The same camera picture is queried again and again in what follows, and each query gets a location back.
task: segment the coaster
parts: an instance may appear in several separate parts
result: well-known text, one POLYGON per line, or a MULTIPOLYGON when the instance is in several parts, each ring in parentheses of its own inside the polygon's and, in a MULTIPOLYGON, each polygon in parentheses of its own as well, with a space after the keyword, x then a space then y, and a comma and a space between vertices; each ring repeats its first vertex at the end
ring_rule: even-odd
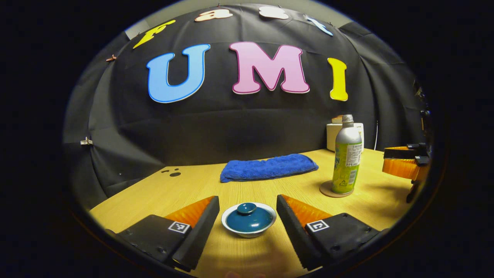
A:
POLYGON ((333 198, 341 198, 341 197, 345 197, 345 196, 348 196, 350 194, 353 193, 353 189, 352 191, 348 192, 348 193, 345 193, 345 194, 339 194, 339 193, 334 193, 333 190, 331 190, 331 187, 333 186, 333 181, 327 181, 327 182, 324 182, 321 184, 321 186, 319 187, 319 191, 326 195, 326 196, 329 196, 329 197, 333 197, 333 198))

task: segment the blue cloth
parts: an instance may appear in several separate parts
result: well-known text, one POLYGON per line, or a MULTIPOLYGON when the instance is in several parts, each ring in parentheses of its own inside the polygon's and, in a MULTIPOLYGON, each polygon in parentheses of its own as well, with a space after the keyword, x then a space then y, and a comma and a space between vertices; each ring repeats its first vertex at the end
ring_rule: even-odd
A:
POLYGON ((268 160, 232 160, 221 171, 220 181, 246 182, 269 180, 307 173, 319 169, 319 166, 302 154, 277 156, 268 160))

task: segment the black cloth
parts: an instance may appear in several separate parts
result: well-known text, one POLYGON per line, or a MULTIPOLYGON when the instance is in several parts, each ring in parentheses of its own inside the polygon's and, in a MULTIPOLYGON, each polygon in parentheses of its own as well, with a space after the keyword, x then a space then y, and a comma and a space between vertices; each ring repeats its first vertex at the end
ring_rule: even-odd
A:
POLYGON ((364 124, 365 148, 374 148, 377 121, 377 149, 421 141, 414 77, 384 42, 356 23, 338 29, 317 19, 334 34, 330 37, 302 13, 289 9, 284 9, 287 20, 266 19, 258 13, 260 6, 222 6, 233 16, 203 22, 194 19, 215 8, 187 13, 136 49, 133 46, 144 33, 128 43, 117 38, 102 50, 105 55, 90 64, 74 89, 64 133, 66 143, 91 137, 94 146, 81 149, 90 149, 92 165, 79 167, 93 171, 99 184, 74 186, 101 199, 98 186, 111 196, 166 165, 226 163, 325 148, 326 124, 339 114, 353 114, 364 124), (229 45, 240 41, 257 43, 271 58, 281 45, 301 48, 310 91, 282 91, 282 74, 271 92, 255 73, 262 85, 259 92, 233 93, 238 63, 229 45), (198 44, 211 45, 205 53, 201 88, 178 102, 153 101, 147 62, 175 53, 168 81, 181 84, 188 75, 188 58, 181 53, 198 44), (106 62, 111 54, 117 60, 106 62), (345 102, 329 97, 333 85, 329 57, 347 66, 345 102))

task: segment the foam letter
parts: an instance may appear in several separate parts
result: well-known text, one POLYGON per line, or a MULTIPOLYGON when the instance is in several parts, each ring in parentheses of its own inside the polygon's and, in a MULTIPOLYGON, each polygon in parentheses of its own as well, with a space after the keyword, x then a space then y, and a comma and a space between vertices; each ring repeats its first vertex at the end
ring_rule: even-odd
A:
POLYGON ((233 43, 230 49, 237 53, 239 64, 239 80, 233 85, 233 92, 248 94, 261 90, 261 84, 254 80, 254 70, 270 91, 275 89, 282 71, 285 71, 282 90, 288 93, 307 93, 310 90, 304 78, 300 48, 280 46, 273 59, 253 42, 233 43))
POLYGON ((264 17, 288 19, 288 15, 285 13, 285 11, 277 7, 260 7, 259 14, 264 17))
POLYGON ((170 103, 182 100, 193 95, 204 81, 204 53, 210 45, 196 45, 183 50, 183 54, 189 56, 189 74, 180 85, 168 83, 168 64, 175 57, 173 53, 166 53, 148 62, 149 96, 157 102, 170 103))
POLYGON ((333 90, 329 93, 331 99, 347 101, 345 70, 346 65, 335 58, 328 58, 328 63, 333 68, 333 90))
POLYGON ((230 10, 227 9, 210 10, 201 13, 198 17, 196 17, 195 21, 205 21, 213 18, 227 18, 230 16, 232 16, 232 14, 230 13, 230 10))
POLYGON ((310 18, 307 16, 307 20, 314 23, 317 28, 319 28, 321 31, 323 31, 324 33, 330 35, 331 37, 333 36, 333 33, 331 33, 330 31, 326 30, 326 26, 324 26, 323 24, 319 23, 319 21, 315 20, 314 18, 310 18))
POLYGON ((163 23, 162 25, 149 30, 142 37, 142 39, 136 45, 134 45, 134 47, 132 49, 135 49, 136 47, 140 46, 141 44, 143 44, 143 43, 145 43, 147 41, 150 41, 152 38, 154 38, 154 36, 153 36, 154 34, 157 34, 157 33, 161 32, 161 31, 163 31, 166 28, 167 25, 170 25, 170 24, 172 24, 174 22, 175 22, 175 19, 173 19, 171 21, 168 21, 166 23, 163 23))

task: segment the pink letter m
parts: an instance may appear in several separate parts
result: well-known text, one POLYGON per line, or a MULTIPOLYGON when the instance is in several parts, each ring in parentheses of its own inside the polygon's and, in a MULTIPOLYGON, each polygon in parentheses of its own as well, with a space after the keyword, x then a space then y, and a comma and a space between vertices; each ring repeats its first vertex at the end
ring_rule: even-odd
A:
POLYGON ((282 90, 288 93, 307 93, 310 90, 302 70, 300 48, 280 46, 273 59, 252 42, 233 43, 230 49, 237 53, 239 64, 239 80, 233 85, 233 92, 248 94, 261 90, 261 84, 254 79, 254 70, 270 91, 275 89, 282 71, 285 71, 282 90))

